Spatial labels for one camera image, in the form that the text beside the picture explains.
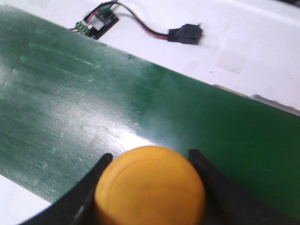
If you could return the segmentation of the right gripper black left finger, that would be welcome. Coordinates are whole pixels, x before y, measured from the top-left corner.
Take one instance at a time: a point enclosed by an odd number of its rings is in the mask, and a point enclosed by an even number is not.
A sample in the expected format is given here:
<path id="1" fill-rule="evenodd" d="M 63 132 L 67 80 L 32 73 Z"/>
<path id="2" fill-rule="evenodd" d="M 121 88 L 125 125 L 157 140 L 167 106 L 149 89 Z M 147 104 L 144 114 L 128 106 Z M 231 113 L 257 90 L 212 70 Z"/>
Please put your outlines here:
<path id="1" fill-rule="evenodd" d="M 66 194 L 42 212 L 22 222 L 23 225 L 79 225 L 89 217 L 93 208 L 96 185 L 112 162 L 113 155 L 105 153 L 90 171 Z"/>

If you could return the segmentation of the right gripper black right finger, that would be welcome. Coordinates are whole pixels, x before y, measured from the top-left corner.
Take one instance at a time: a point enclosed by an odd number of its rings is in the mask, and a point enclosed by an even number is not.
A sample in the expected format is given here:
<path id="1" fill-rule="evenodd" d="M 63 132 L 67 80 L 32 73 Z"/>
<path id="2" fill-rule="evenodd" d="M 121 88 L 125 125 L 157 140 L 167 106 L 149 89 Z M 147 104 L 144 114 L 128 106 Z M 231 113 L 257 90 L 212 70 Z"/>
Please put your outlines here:
<path id="1" fill-rule="evenodd" d="M 298 225 L 300 222 L 268 206 L 220 172 L 199 150 L 188 160 L 199 174 L 208 198 L 210 220 L 218 225 Z"/>

